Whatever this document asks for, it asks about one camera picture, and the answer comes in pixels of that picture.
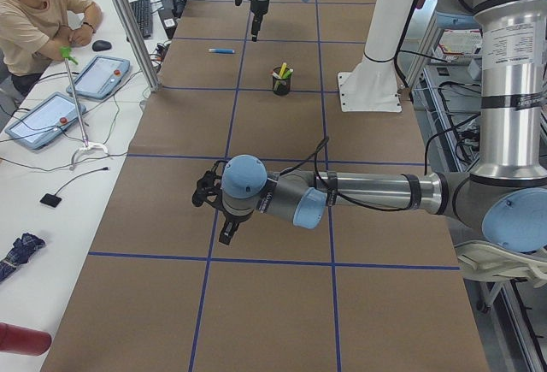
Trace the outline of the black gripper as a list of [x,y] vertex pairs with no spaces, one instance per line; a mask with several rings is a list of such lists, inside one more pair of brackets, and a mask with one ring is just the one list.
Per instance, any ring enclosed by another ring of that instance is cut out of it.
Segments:
[[251,0],[250,11],[253,13],[251,41],[256,42],[262,26],[262,17],[268,12],[268,0]]
[[219,234],[219,242],[223,245],[230,245],[232,238],[238,231],[239,223],[248,221],[251,218],[252,209],[245,208],[238,210],[225,205],[221,209],[225,221]]

